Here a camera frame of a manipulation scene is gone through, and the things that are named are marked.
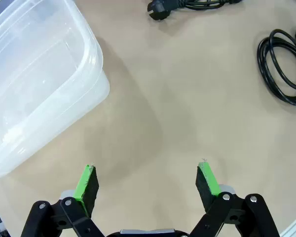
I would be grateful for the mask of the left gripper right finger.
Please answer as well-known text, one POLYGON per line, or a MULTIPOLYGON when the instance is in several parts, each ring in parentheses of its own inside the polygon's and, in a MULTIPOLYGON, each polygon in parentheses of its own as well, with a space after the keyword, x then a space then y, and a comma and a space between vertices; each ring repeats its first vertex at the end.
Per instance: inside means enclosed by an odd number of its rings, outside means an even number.
POLYGON ((225 224, 234 225, 242 237, 279 235, 264 198, 259 194, 240 198, 223 191, 206 161, 197 167, 195 184, 205 214, 190 232, 191 237, 216 237, 225 224))

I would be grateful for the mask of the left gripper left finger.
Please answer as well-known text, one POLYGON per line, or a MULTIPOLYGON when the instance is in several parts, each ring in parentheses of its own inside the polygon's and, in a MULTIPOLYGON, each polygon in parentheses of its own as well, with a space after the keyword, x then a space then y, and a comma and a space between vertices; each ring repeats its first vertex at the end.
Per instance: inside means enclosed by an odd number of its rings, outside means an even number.
POLYGON ((53 205, 42 200, 33 204, 21 236, 59 237, 62 230, 72 229, 78 237, 102 237, 91 220, 98 189, 96 168, 86 165, 72 197, 61 198, 53 205))

